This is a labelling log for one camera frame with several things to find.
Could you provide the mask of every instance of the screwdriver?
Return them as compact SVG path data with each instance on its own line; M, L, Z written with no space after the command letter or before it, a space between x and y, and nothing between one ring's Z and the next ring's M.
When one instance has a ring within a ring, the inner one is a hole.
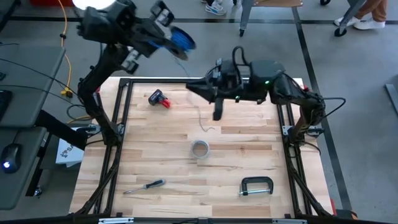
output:
M123 192L123 194L131 194L133 192L136 192L138 190L146 190L149 188L153 188L153 187L160 187L162 185L166 184L166 180L165 179L160 179L160 180L156 180L153 183L150 184L144 184L144 186L138 188L138 189L134 189L134 190L128 190L126 192Z

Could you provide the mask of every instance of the tape roll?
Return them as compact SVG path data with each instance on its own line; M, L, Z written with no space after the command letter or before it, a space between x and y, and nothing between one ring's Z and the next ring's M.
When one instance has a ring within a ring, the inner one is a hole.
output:
M195 152L195 148L198 146L204 146L206 152L204 154L200 154L198 155ZM202 141L202 140L195 140L192 142L191 144L191 154L194 156L194 158L196 159L206 159L209 155L210 155L210 146L207 142Z

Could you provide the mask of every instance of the person's leg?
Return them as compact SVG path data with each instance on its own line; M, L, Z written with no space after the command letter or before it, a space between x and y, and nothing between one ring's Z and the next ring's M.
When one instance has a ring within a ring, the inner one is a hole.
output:
M373 12L373 10L375 10L383 1L384 0L367 0L359 9L358 13L355 15L355 18L361 20L365 15Z
M383 0L367 0L365 2L365 4L363 4L363 6L361 6L359 11L356 13L356 15L348 21L347 26L352 26L354 24L361 22L361 19L365 15L369 14L370 12L373 12L373 10L375 10L375 8L377 8L382 1ZM336 19L335 20L336 26L340 26L340 22L342 20L343 20L342 17L339 19Z
M224 8L219 4L222 0L206 0L205 10L216 14L217 16L222 16L226 14Z
M387 3L388 0L382 0L372 11L372 17L376 22L385 22L387 20Z
M372 18L368 21L359 22L354 25L360 30L382 29L386 26L387 0L380 0L379 4L372 10Z

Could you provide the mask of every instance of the lamp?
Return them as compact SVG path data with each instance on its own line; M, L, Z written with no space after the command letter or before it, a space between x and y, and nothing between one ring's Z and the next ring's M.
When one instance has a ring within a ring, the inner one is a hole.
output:
M73 0L73 3L79 9L85 10L88 6L96 9L105 9L112 5L114 0Z

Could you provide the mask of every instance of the yellow cable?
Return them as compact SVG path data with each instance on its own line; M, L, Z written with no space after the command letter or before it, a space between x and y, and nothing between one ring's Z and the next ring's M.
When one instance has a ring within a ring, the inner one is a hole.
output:
M88 115L86 115L86 116L80 116L80 117L77 117L76 119L72 119L72 120L68 121L67 124L71 124L71 123L73 123L73 122L75 122L75 121L79 121L80 119L86 119L86 118L91 118L91 116L88 116Z
M63 4L61 2L61 0L58 0L58 2L60 3L62 12L63 12L63 18L65 20L65 27L63 28L63 32L62 34L65 35L67 33L67 29L68 29L68 18L67 18L67 13L65 12L65 8L63 7ZM64 45L64 40L63 37L61 37L61 47L63 47ZM69 74L68 74L68 82L67 82L67 87L65 87L65 89L63 91L61 91L62 95L66 95L68 92L71 93L72 91L70 91L70 80L72 79L72 65L70 63L70 60L68 58L68 55L65 53L65 58L68 62L68 66L69 66Z

